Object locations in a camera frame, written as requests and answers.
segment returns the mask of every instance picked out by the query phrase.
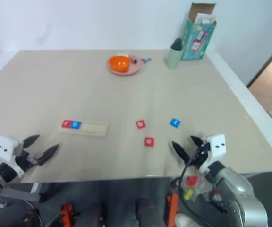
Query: red clamp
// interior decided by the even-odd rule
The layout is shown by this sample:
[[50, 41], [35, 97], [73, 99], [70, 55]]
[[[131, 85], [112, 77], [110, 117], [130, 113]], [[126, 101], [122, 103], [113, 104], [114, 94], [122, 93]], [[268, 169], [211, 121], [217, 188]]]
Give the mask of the red clamp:
[[173, 193], [170, 196], [167, 196], [168, 205], [169, 205], [169, 216], [168, 216], [168, 224], [167, 227], [175, 227], [175, 216], [179, 211], [178, 207], [178, 199], [179, 196], [176, 193]]
[[60, 213], [62, 214], [62, 218], [60, 221], [64, 225], [64, 227], [73, 227], [73, 207], [72, 205], [64, 204], [60, 207]]

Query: red object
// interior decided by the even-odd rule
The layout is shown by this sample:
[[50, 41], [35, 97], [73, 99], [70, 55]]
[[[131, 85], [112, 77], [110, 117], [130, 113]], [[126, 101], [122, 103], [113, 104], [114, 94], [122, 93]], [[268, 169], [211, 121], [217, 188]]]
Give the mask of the red object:
[[62, 218], [60, 221], [64, 225], [64, 227], [73, 227], [72, 224], [72, 214], [73, 208], [72, 205], [64, 204], [60, 207], [60, 213], [62, 214]]
[[146, 146], [153, 147], [154, 146], [154, 138], [146, 137], [144, 140], [144, 144]]
[[137, 128], [141, 129], [141, 128], [145, 128], [145, 122], [144, 120], [140, 120], [136, 122]]
[[62, 128], [70, 128], [72, 121], [71, 120], [64, 120], [64, 122], [62, 123], [61, 127]]
[[178, 207], [178, 194], [173, 193], [170, 196], [167, 196], [169, 203], [169, 217], [167, 227], [175, 227], [175, 217], [176, 213], [179, 211]]
[[187, 186], [188, 187], [194, 187], [194, 186], [196, 186], [197, 181], [198, 181], [198, 177], [197, 176], [189, 176], [187, 178]]

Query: cardboard box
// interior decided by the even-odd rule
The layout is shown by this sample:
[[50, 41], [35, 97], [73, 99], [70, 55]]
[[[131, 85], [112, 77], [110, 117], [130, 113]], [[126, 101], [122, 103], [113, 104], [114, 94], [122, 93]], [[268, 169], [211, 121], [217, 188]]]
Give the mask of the cardboard box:
[[214, 7], [215, 4], [192, 3], [182, 35], [183, 54], [181, 60], [203, 58], [217, 23], [216, 21], [209, 23], [209, 20], [205, 19], [202, 19], [201, 22], [198, 23], [198, 19], [200, 16], [205, 18], [208, 18], [209, 16], [209, 18], [213, 17], [212, 11]]

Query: yellow object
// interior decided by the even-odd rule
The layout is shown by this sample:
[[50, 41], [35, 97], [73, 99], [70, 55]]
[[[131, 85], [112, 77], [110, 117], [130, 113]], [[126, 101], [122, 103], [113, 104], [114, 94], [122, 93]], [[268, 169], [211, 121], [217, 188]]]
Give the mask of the yellow object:
[[185, 200], [189, 200], [193, 194], [194, 194], [194, 190], [193, 189], [189, 189], [187, 191], [187, 193], [184, 195], [184, 199]]

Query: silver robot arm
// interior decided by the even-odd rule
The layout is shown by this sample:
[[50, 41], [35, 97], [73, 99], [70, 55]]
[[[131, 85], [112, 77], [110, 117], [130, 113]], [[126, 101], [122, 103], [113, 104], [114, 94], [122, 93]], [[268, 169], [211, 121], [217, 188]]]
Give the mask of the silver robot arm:
[[[194, 136], [191, 138], [198, 150], [190, 164], [214, 184], [212, 202], [217, 209], [228, 214], [230, 226], [266, 227], [266, 210], [255, 197], [251, 183], [220, 162], [226, 154], [225, 136], [216, 134], [203, 140]], [[188, 154], [179, 144], [172, 144], [177, 154], [187, 163], [190, 159]]]
[[58, 149], [57, 144], [47, 149], [39, 159], [30, 158], [24, 149], [32, 145], [38, 137], [39, 135], [35, 135], [18, 140], [15, 137], [0, 136], [0, 194], [14, 178], [22, 177], [33, 166], [43, 165]]

